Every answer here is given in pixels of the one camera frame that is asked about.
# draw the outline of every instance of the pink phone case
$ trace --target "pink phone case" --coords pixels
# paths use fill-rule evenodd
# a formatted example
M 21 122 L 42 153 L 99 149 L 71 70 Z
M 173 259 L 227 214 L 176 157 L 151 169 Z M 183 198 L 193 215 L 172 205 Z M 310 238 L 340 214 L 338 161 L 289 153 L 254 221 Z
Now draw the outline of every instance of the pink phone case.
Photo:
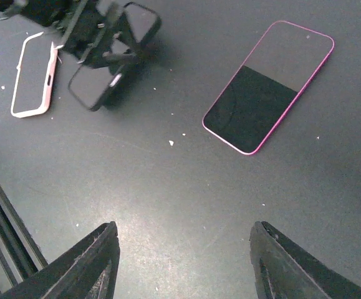
M 301 88 L 301 90 L 298 92 L 298 94 L 295 96 L 295 98 L 292 100 L 292 102 L 290 103 L 290 105 L 284 110 L 283 114 L 280 116 L 280 118 L 276 121 L 276 123 L 274 124 L 274 126 L 270 129 L 269 133 L 265 136 L 265 138 L 263 138 L 263 140 L 261 141 L 261 143 L 259 144 L 259 146 L 251 153 L 245 153 L 243 151 L 241 151 L 240 149 L 238 149 L 237 147 L 233 146 L 231 143 L 227 142 L 226 140 L 224 140 L 222 137 L 218 136 L 217 134 L 215 134 L 214 132 L 212 132 L 210 129 L 208 129 L 205 124 L 204 124 L 204 119 L 205 116 L 208 114 L 208 112 L 212 109 L 212 107 L 215 105 L 215 103 L 218 101 L 218 99 L 220 98 L 220 96 L 222 95 L 222 93 L 227 89 L 228 85 L 233 81 L 233 78 L 236 76 L 236 74 L 240 71 L 241 67 L 246 63 L 246 61 L 248 60 L 249 56 L 251 56 L 251 54 L 254 52 L 255 48 L 259 45 L 259 43 L 263 40 L 263 38 L 265 37 L 265 35 L 269 32 L 269 30 L 276 25 L 277 23 L 280 22 L 284 22 L 299 28 L 302 28 L 306 31 L 309 32 L 313 32 L 315 34 L 319 34 L 321 36 L 327 37 L 332 41 L 332 47 L 329 50 L 329 52 L 327 53 L 327 55 L 323 58 L 323 61 L 317 66 L 317 68 L 315 69 L 315 71 L 312 73 L 312 75 L 310 76 L 310 78 L 308 79 L 308 81 L 304 84 L 304 86 Z M 269 136 L 271 135 L 271 133 L 274 131 L 274 129 L 276 129 L 276 127 L 280 124 L 281 120 L 286 116 L 287 112 L 291 109 L 291 106 L 293 106 L 293 104 L 296 102 L 296 100 L 299 98 L 299 96 L 304 92 L 304 90 L 306 89 L 306 87 L 308 86 L 308 84 L 310 83 L 310 81 L 312 81 L 313 77 L 315 76 L 315 74 L 319 71 L 319 69 L 322 67 L 322 65 L 324 64 L 324 62 L 329 58 L 331 52 L 334 49 L 334 45 L 335 42 L 333 40 L 333 38 L 331 38 L 330 36 L 327 36 L 323 33 L 302 27 L 300 25 L 288 22 L 288 21 L 276 21 L 273 24 L 270 25 L 269 28 L 267 28 L 267 30 L 265 31 L 265 33 L 263 34 L 263 36 L 258 40 L 257 44 L 254 46 L 254 48 L 252 49 L 252 51 L 248 54 L 247 58 L 245 58 L 245 60 L 242 62 L 242 64 L 240 65 L 240 67 L 237 69 L 237 72 L 234 73 L 234 75 L 231 77 L 230 81 L 228 82 L 228 84 L 226 84 L 226 86 L 223 88 L 222 92 L 219 94 L 219 96 L 217 97 L 217 99 L 214 101 L 214 103 L 211 105 L 211 107 L 208 109 L 208 111 L 205 113 L 204 117 L 203 117 L 203 126 L 204 128 L 209 131 L 211 134 L 215 135 L 217 138 L 219 138 L 221 141 L 223 141 L 224 143 L 226 143 L 227 145 L 230 145 L 232 148 L 234 148 L 236 151 L 240 152 L 241 154 L 245 154 L 245 155 L 251 155 L 251 154 L 255 154 L 257 153 L 257 151 L 259 151 L 259 149 L 262 147 L 262 145 L 265 143 L 265 141 L 269 138 Z

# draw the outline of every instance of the phone case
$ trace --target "phone case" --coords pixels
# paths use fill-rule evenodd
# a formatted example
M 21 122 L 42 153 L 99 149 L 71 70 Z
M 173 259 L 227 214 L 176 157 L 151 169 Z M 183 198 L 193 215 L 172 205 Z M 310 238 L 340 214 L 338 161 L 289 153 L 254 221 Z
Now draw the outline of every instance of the phone case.
M 276 123 L 274 124 L 274 126 L 270 129 L 269 133 L 264 137 L 264 139 L 261 141 L 261 143 L 259 144 L 259 146 L 252 152 L 250 153 L 245 153 L 243 151 L 241 151 L 240 149 L 238 149 L 237 147 L 233 146 L 231 143 L 227 142 L 225 139 L 223 139 L 222 137 L 218 136 L 215 132 L 211 131 L 209 128 L 207 128 L 204 124 L 204 119 L 205 116 L 209 113 L 209 111 L 212 109 L 212 107 L 215 105 L 215 103 L 218 101 L 218 99 L 220 98 L 220 96 L 223 94 L 223 92 L 227 89 L 227 87 L 229 86 L 229 84 L 233 81 L 233 79 L 235 78 L 236 74 L 240 71 L 241 67 L 244 66 L 248 60 L 248 58 L 250 58 L 251 54 L 254 53 L 255 49 L 258 47 L 258 45 L 261 43 L 261 41 L 265 38 L 266 34 L 272 29 L 273 26 L 275 26 L 278 23 L 286 23 L 286 24 L 290 24 L 293 26 L 296 26 L 298 28 L 304 29 L 307 32 L 311 32 L 311 33 L 315 33 L 318 35 L 321 35 L 323 37 L 326 37 L 328 39 L 331 40 L 332 42 L 332 47 L 330 48 L 330 50 L 328 51 L 327 55 L 325 55 L 325 57 L 323 58 L 323 60 L 321 61 L 321 63 L 317 66 L 317 68 L 313 71 L 312 75 L 309 77 L 309 79 L 306 81 L 306 83 L 303 85 L 303 87 L 298 91 L 297 95 L 295 96 L 295 98 L 292 100 L 292 102 L 290 103 L 290 105 L 284 110 L 284 113 L 281 115 L 281 117 L 278 119 L 278 121 L 276 121 Z M 300 97 L 300 95 L 304 92 L 304 90 L 306 89 L 306 87 L 308 86 L 308 84 L 312 81 L 312 79 L 314 78 L 314 76 L 316 75 L 316 73 L 319 71 L 319 69 L 322 67 L 322 65 L 324 64 L 324 62 L 329 58 L 329 55 L 332 53 L 333 49 L 335 46 L 335 42 L 333 40 L 333 38 L 331 38 L 330 36 L 327 36 L 323 33 L 314 31 L 312 29 L 308 29 L 305 27 L 302 27 L 300 25 L 288 22 L 288 21 L 276 21 L 273 24 L 271 24 L 269 26 L 269 28 L 265 31 L 265 33 L 263 34 L 263 36 L 259 39 L 259 41 L 257 42 L 257 44 L 253 47 L 252 51 L 248 54 L 248 56 L 245 58 L 245 60 L 242 62 L 242 64 L 240 65 L 240 67 L 237 69 L 237 71 L 234 73 L 234 75 L 231 77 L 230 81 L 228 82 L 228 84 L 226 84 L 226 86 L 223 88 L 222 92 L 219 94 L 219 96 L 217 97 L 217 99 L 214 101 L 214 103 L 211 105 L 211 107 L 208 109 L 208 111 L 206 112 L 205 116 L 203 117 L 203 127 L 209 131 L 211 134 L 215 135 L 215 137 L 219 138 L 221 141 L 223 141 L 224 143 L 226 143 L 227 145 L 229 145 L 230 147 L 234 148 L 236 151 L 240 152 L 241 154 L 245 154 L 245 155 L 251 155 L 251 154 L 255 154 L 259 151 L 259 149 L 262 147 L 262 145 L 265 143 L 265 141 L 269 138 L 269 136 L 272 134 L 272 132 L 276 129 L 276 127 L 280 124 L 280 122 L 282 121 L 282 119 L 285 117 L 285 115 L 287 114 L 287 112 L 291 109 L 291 107 L 293 106 L 293 104 L 295 104 L 296 100 Z
M 43 34 L 43 32 L 40 32 L 29 36 L 22 45 L 11 103 L 11 115 L 17 118 L 43 114 L 50 106 L 58 50 L 50 40 L 38 39 Z M 28 54 L 26 50 L 30 42 L 36 43 L 35 45 L 32 44 L 32 46 L 37 48 Z M 50 48 L 45 51 L 44 49 L 48 45 Z M 27 59 L 26 64 L 30 64 L 26 66 L 26 74 L 21 72 L 24 68 L 24 59 Z M 22 102 L 29 100 L 32 102 L 32 108 L 21 108 L 21 104 L 24 105 Z

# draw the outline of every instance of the white phone case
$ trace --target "white phone case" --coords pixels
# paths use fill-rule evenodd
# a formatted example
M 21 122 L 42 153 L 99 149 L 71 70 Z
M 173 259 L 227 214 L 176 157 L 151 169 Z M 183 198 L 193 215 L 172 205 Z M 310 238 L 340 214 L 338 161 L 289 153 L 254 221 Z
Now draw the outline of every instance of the white phone case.
M 12 96 L 12 103 L 11 103 L 11 115 L 14 117 L 25 118 L 25 117 L 34 116 L 34 115 L 40 115 L 40 114 L 45 113 L 50 107 L 52 84 L 53 84 L 55 66 L 56 66 L 57 57 L 58 57 L 58 50 L 54 46 L 53 42 L 51 42 L 50 57 L 49 57 L 47 66 L 43 66 L 45 64 L 42 61 L 42 59 L 40 60 L 41 65 L 35 64 L 32 66 L 32 68 L 33 67 L 41 68 L 41 71 L 43 71 L 43 73 L 44 73 L 44 70 L 46 70 L 46 76 L 44 77 L 44 82 L 41 83 L 41 84 L 43 84 L 42 92 L 39 93 L 39 91 L 38 91 L 37 95 L 34 95 L 34 94 L 30 95 L 31 97 L 36 97 L 35 99 L 32 99 L 32 100 L 38 101 L 39 94 L 40 94 L 40 102 L 41 102 L 40 106 L 38 106 L 37 108 L 33 108 L 31 110 L 24 110 L 24 111 L 18 111 L 16 109 L 16 101 L 17 102 L 21 101 L 20 98 L 17 98 L 17 91 L 19 88 L 26 88 L 27 84 L 31 85 L 31 86 L 29 86 L 29 90 L 34 89 L 34 88 L 40 88 L 39 82 L 36 82 L 33 85 L 29 83 L 30 79 L 32 79 L 32 78 L 25 78 L 21 74 L 21 67 L 22 67 L 22 60 L 24 58 L 24 53 L 26 51 L 27 44 L 32 40 L 33 40 L 33 42 L 37 42 L 37 40 L 34 40 L 34 39 L 41 37 L 43 35 L 43 33 L 44 32 L 40 32 L 38 34 L 34 34 L 33 36 L 29 36 L 22 45 L 21 56 L 19 58 L 19 62 L 18 62 L 18 66 L 17 66 L 17 78 L 16 78 L 16 82 L 15 82 L 15 86 L 14 86 L 14 94 Z

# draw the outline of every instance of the pink smartphone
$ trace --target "pink smartphone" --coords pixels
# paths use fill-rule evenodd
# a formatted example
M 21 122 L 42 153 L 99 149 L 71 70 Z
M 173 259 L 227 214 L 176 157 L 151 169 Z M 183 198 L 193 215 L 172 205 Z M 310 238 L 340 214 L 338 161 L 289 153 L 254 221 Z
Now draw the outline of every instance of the pink smartphone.
M 203 118 L 242 154 L 256 153 L 334 49 L 334 40 L 287 21 L 273 23 Z

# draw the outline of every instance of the phone screen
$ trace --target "phone screen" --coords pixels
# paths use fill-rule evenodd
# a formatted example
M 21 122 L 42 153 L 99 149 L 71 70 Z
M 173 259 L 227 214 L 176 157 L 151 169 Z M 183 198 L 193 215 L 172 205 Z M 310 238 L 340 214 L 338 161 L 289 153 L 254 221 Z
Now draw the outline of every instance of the phone screen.
M 321 33 L 275 22 L 203 119 L 212 134 L 255 153 L 334 48 Z

